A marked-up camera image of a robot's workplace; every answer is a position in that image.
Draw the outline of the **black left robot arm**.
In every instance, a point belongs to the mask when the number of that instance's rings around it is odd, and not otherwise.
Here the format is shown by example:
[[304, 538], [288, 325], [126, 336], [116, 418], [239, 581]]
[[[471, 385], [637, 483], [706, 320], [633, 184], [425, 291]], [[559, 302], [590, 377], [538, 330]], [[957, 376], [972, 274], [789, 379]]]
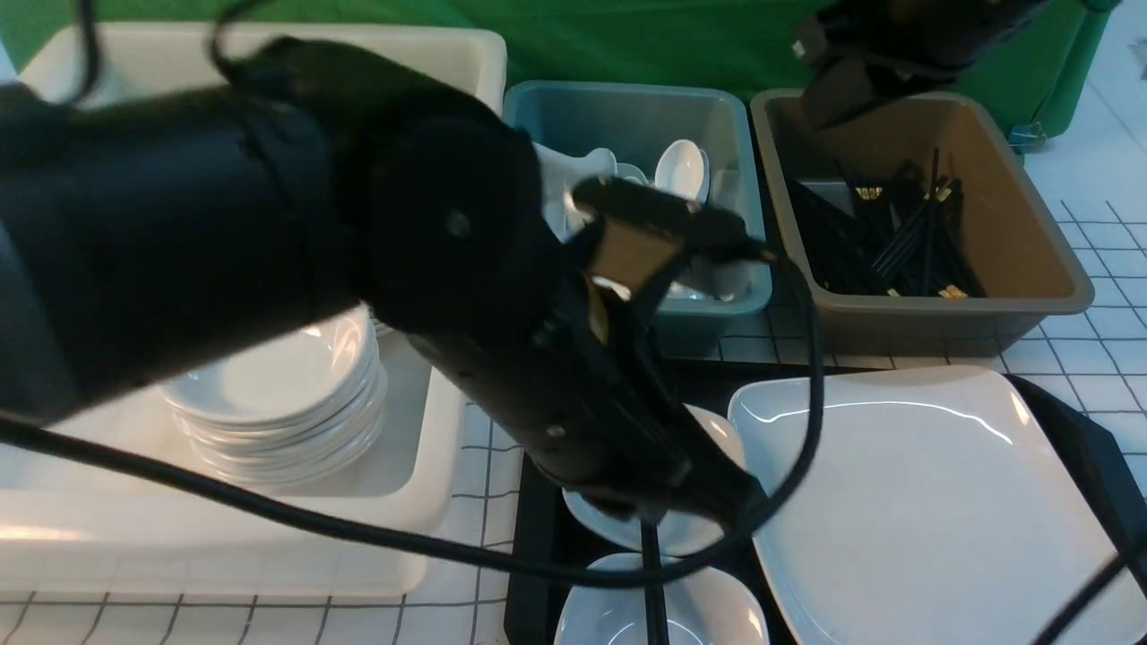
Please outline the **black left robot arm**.
[[280, 38], [225, 86], [78, 110], [3, 90], [3, 415], [45, 427], [369, 305], [539, 471], [724, 526], [649, 306], [590, 281], [528, 135], [362, 48]]

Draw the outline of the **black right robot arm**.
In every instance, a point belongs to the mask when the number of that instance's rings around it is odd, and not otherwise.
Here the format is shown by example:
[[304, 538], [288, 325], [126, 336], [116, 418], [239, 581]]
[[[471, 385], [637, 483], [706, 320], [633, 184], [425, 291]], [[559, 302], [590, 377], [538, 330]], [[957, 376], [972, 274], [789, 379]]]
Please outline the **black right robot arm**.
[[821, 131], [958, 81], [1030, 25], [1044, 1], [832, 1], [791, 32], [814, 78], [799, 98]]

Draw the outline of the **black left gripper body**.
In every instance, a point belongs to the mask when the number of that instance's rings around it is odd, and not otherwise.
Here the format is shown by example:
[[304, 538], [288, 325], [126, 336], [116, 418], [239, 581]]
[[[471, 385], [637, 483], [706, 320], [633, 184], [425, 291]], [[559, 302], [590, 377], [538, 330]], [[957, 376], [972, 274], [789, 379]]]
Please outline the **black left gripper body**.
[[409, 344], [479, 404], [545, 477], [607, 515], [735, 524], [766, 494], [677, 396], [624, 303], [571, 269], [435, 297]]

